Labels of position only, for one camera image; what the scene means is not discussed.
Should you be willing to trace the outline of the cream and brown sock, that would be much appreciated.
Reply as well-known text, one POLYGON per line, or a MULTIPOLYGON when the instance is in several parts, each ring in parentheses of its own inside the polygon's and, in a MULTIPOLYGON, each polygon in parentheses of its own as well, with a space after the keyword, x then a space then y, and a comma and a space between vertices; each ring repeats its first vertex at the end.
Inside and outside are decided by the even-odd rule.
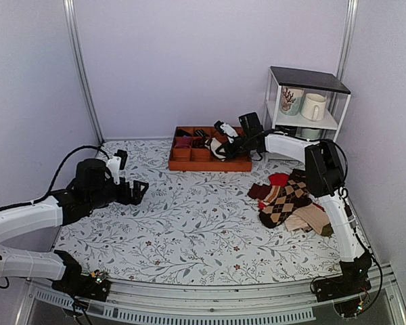
POLYGON ((212 137, 204 142, 206 148, 210 150, 210 153, 218 160, 226 160, 226 151, 224 144, 222 144, 217 138, 212 137))

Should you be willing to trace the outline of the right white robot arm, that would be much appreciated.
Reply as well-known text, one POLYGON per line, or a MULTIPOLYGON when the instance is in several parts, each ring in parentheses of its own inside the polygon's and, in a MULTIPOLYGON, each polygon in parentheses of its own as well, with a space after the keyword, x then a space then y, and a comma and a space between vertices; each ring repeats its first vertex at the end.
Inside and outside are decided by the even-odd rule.
POLYGON ((355 216, 348 205, 344 187, 348 167, 340 160, 346 158, 341 147, 330 139, 300 139, 279 127, 264 130, 255 112, 239 120, 243 135, 222 121, 214 124, 215 130, 227 140, 216 148, 210 146, 210 150, 224 160, 255 151, 281 154, 305 165, 307 189, 323 204, 338 241, 342 275, 336 281, 336 289, 341 295, 351 295, 366 279, 371 255, 357 235, 355 216))

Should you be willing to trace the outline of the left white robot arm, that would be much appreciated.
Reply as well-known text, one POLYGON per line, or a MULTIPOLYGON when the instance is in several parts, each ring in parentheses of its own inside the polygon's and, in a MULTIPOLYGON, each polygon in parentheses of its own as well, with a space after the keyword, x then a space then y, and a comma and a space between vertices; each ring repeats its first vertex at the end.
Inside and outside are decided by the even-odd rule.
POLYGON ((81 265, 68 253, 10 251, 2 243, 36 230, 76 223, 114 202, 140 204, 149 185, 120 176, 127 158, 124 150, 107 161, 86 158, 77 164, 66 188, 54 190, 49 186, 38 199, 0 207, 0 278, 45 278, 61 282, 73 294, 82 293, 87 279, 81 265))

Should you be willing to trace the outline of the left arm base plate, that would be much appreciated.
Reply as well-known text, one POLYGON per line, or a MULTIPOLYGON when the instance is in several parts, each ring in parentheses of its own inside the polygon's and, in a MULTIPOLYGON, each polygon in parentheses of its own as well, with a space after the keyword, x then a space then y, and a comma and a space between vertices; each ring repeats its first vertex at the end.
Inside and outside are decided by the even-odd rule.
POLYGON ((99 274, 93 277, 92 275, 69 273, 65 274, 61 280, 53 280, 51 287, 71 297, 106 302, 111 284, 111 281, 99 274))

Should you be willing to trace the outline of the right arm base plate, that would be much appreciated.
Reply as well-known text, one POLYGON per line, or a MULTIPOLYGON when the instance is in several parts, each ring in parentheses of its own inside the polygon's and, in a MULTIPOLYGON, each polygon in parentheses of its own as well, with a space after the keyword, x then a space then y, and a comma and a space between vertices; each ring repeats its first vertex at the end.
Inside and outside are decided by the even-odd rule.
POLYGON ((310 285, 311 292, 316 296, 318 302, 348 297, 371 289, 368 278, 349 282, 344 281, 343 276, 316 277, 311 281, 310 285))

